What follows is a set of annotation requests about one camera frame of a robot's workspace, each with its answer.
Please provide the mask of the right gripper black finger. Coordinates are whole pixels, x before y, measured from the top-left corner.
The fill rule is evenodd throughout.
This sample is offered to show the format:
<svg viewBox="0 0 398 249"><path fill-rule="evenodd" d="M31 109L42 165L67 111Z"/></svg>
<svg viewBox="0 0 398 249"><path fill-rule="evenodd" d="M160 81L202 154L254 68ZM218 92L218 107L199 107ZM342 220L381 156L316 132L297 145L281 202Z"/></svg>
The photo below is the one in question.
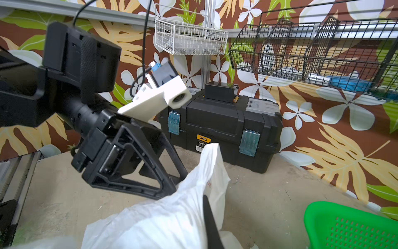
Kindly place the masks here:
<svg viewBox="0 0 398 249"><path fill-rule="evenodd" d="M214 216L206 195L203 196L203 214L207 236L208 249L224 249Z"/></svg>

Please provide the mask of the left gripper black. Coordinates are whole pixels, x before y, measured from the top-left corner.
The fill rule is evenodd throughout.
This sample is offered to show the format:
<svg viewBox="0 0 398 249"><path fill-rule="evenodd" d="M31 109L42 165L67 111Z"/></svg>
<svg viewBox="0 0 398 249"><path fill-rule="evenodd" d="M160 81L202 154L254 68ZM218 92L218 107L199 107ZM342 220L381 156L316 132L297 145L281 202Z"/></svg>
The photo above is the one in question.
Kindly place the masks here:
<svg viewBox="0 0 398 249"><path fill-rule="evenodd" d="M72 166L94 188L158 200L188 175L170 139L151 124L110 109L75 111L71 121L83 137Z"/></svg>

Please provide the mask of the white plastic shopping bag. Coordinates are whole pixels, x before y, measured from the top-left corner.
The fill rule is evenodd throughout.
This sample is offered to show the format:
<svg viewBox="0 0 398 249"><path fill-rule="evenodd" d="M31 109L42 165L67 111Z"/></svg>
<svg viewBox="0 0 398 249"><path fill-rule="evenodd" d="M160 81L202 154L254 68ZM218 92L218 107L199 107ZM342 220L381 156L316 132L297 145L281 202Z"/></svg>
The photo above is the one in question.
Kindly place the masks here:
<svg viewBox="0 0 398 249"><path fill-rule="evenodd" d="M87 226L84 249L207 249L204 198L215 220L221 247L240 249L236 236L223 231L226 192L230 178L220 146L204 147L200 162L177 191L157 201L146 201Z"/></svg>

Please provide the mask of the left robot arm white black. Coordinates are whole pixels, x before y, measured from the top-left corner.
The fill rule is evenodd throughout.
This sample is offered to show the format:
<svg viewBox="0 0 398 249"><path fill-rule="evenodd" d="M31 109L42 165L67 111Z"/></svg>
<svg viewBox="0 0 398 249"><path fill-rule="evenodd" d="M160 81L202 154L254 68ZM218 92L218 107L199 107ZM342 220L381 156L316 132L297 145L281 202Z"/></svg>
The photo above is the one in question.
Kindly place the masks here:
<svg viewBox="0 0 398 249"><path fill-rule="evenodd" d="M151 70L151 87L117 108L121 48L72 24L48 26L41 66L1 51L1 126L36 128L58 114L81 136L72 166L92 187L150 199L172 195L187 177L170 139L150 120L191 94L171 63Z"/></svg>

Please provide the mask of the black tool case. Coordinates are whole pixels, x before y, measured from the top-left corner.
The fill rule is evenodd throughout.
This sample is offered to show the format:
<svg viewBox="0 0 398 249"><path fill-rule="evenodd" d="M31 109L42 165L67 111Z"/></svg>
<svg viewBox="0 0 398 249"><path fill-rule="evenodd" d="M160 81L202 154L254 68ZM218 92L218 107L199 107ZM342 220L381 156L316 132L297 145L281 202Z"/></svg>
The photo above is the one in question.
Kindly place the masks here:
<svg viewBox="0 0 398 249"><path fill-rule="evenodd" d="M208 84L189 91L192 99L181 108L168 107L157 116L173 145L200 153L217 143L225 162L265 173L282 146L278 104L238 95L237 85Z"/></svg>

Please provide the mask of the green plastic perforated basket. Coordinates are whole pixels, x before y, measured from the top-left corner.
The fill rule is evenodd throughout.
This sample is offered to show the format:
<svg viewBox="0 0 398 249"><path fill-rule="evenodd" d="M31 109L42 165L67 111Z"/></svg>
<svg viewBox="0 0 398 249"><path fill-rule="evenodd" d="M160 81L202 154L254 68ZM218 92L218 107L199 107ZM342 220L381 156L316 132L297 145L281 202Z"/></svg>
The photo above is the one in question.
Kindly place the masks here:
<svg viewBox="0 0 398 249"><path fill-rule="evenodd" d="M314 202L304 214L310 249L396 249L398 222L332 202Z"/></svg>

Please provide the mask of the blue object in rear basket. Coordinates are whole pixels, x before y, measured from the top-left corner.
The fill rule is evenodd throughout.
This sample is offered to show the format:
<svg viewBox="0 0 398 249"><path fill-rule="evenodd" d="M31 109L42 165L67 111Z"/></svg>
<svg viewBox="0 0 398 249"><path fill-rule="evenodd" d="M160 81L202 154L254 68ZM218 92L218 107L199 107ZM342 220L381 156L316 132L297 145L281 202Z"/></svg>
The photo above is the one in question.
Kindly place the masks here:
<svg viewBox="0 0 398 249"><path fill-rule="evenodd" d="M351 76L332 76L329 86L352 92L366 92L370 89L372 83Z"/></svg>

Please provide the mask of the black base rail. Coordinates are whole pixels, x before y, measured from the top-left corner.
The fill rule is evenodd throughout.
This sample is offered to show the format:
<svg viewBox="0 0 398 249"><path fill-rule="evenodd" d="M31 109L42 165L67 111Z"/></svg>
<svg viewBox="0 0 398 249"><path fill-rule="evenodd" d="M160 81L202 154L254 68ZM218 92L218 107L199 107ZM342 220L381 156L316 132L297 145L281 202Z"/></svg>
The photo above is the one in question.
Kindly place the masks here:
<svg viewBox="0 0 398 249"><path fill-rule="evenodd" d="M1 248L12 245L40 151L1 162Z"/></svg>

